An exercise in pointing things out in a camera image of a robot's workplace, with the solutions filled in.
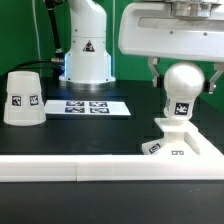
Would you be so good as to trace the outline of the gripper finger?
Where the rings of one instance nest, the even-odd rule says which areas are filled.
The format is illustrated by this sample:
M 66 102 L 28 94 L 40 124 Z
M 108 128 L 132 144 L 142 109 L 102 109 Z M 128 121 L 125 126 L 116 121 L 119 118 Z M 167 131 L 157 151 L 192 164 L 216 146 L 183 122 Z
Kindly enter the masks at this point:
M 152 82 L 153 86 L 156 88 L 162 88 L 164 77 L 161 75 L 159 69 L 158 69 L 159 59 L 156 57 L 149 57 L 148 58 L 148 67 L 152 73 Z
M 215 63 L 214 70 L 214 75 L 204 83 L 203 91 L 205 93 L 212 94 L 216 89 L 217 80 L 224 74 L 224 63 Z

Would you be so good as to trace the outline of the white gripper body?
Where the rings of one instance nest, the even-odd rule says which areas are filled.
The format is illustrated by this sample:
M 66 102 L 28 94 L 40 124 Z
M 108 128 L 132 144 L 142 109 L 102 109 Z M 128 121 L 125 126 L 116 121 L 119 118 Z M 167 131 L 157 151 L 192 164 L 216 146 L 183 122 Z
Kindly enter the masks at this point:
M 208 2 L 205 17 L 179 16 L 181 1 L 129 4 L 121 17 L 123 54 L 224 62 L 224 0 Z

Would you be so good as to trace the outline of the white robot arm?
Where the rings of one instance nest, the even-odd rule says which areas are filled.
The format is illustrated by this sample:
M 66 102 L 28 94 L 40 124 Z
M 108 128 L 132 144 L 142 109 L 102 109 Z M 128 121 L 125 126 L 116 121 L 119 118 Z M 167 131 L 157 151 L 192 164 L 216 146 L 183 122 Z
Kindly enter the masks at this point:
M 104 9 L 93 0 L 68 2 L 71 46 L 61 83 L 84 88 L 112 82 Z M 224 74 L 224 0 L 135 0 L 121 16 L 118 46 L 126 55 L 148 58 L 156 87 L 162 84 L 161 58 L 212 62 L 216 73 L 204 85 L 211 93 Z

